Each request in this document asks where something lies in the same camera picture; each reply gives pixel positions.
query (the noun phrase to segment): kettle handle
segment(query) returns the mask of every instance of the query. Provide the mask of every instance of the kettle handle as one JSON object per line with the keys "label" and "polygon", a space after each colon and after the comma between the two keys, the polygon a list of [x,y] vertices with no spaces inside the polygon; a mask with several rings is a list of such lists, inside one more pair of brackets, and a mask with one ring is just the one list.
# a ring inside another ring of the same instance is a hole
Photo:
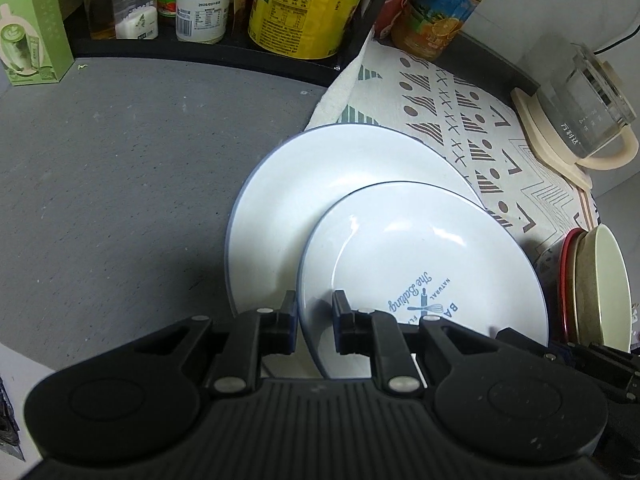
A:
{"label": "kettle handle", "polygon": [[628,125],[622,127],[620,137],[622,138],[623,146],[615,155],[591,155],[587,158],[579,158],[576,163],[590,170],[615,170],[630,163],[638,153],[638,139],[631,126]]}

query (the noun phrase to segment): yellow label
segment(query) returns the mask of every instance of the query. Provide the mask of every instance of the yellow label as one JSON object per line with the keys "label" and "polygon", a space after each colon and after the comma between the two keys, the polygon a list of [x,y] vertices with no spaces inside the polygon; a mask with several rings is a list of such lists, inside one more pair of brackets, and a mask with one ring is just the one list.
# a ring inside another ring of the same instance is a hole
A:
{"label": "yellow label", "polygon": [[249,36],[266,50],[322,59],[338,50],[360,0],[254,0]]}

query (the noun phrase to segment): green box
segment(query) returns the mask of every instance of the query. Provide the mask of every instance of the green box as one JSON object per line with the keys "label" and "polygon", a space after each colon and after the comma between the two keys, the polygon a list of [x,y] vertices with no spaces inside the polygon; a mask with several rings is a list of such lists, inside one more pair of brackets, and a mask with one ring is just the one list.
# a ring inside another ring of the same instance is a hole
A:
{"label": "green box", "polygon": [[74,57],[58,0],[0,0],[0,62],[14,85],[60,81]]}

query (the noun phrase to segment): electric kettle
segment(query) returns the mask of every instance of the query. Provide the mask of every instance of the electric kettle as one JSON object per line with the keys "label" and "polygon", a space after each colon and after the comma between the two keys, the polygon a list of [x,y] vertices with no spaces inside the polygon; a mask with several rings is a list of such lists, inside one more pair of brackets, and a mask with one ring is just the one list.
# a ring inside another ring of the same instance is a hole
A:
{"label": "electric kettle", "polygon": [[[516,88],[511,97],[536,157],[590,190],[591,178],[580,166],[613,170],[636,156],[638,140],[629,126],[636,113],[608,62],[583,44],[572,44],[569,52],[533,96]],[[618,136],[623,142],[617,153],[594,155]]]}

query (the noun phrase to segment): beige bowl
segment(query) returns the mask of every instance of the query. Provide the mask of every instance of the beige bowl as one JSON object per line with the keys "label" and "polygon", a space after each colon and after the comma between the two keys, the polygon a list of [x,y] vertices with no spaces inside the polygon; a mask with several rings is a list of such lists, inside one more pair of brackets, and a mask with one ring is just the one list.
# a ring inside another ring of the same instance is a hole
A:
{"label": "beige bowl", "polygon": [[575,308],[580,343],[604,344],[629,352],[631,294],[620,247],[606,225],[578,243]]}

